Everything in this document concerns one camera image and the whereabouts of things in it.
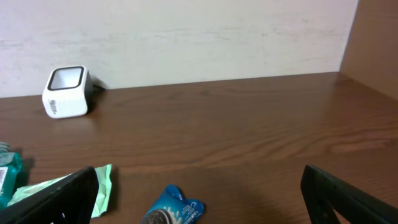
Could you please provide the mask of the blue Oreo cookie pack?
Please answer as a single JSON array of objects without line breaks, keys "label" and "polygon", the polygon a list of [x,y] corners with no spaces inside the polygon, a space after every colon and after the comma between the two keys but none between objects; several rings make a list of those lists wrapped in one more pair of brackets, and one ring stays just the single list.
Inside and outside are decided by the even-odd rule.
[{"label": "blue Oreo cookie pack", "polygon": [[168,185],[140,224],[193,224],[204,212],[203,202],[185,198],[179,187]]}]

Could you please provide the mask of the mint green wipes pack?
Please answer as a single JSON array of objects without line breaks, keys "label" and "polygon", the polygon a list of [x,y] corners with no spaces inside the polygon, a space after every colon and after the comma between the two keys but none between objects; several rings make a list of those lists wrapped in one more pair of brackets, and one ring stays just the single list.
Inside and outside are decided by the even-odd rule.
[{"label": "mint green wipes pack", "polygon": [[[112,164],[107,164],[102,167],[95,168],[95,172],[98,178],[98,194],[96,196],[96,201],[93,207],[91,218],[100,217],[108,209],[109,198],[111,195],[112,182],[110,178]],[[7,207],[14,205],[17,202],[43,190],[44,188],[58,182],[65,178],[59,177],[52,180],[47,180],[34,185],[28,185],[24,187],[19,187],[13,194],[12,198],[7,204]]]}]

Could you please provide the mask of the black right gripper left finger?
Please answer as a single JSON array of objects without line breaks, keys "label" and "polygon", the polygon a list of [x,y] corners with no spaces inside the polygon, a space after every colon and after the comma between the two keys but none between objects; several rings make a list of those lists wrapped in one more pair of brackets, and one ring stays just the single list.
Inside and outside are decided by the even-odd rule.
[{"label": "black right gripper left finger", "polygon": [[98,188],[95,169],[86,167],[1,210],[1,224],[89,223]]}]

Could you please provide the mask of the teal mouthwash bottle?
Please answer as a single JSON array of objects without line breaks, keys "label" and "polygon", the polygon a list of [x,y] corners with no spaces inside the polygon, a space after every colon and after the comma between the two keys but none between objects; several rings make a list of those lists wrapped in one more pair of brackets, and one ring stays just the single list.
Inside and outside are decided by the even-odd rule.
[{"label": "teal mouthwash bottle", "polygon": [[11,200],[16,179],[23,164],[20,155],[12,152],[10,145],[1,142],[1,210],[6,208]]}]

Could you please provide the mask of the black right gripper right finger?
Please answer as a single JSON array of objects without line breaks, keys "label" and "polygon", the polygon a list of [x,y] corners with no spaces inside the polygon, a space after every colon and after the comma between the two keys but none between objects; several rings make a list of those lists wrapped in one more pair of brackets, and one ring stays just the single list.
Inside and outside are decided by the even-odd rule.
[{"label": "black right gripper right finger", "polygon": [[312,223],[397,223],[397,208],[317,166],[306,165],[300,189]]}]

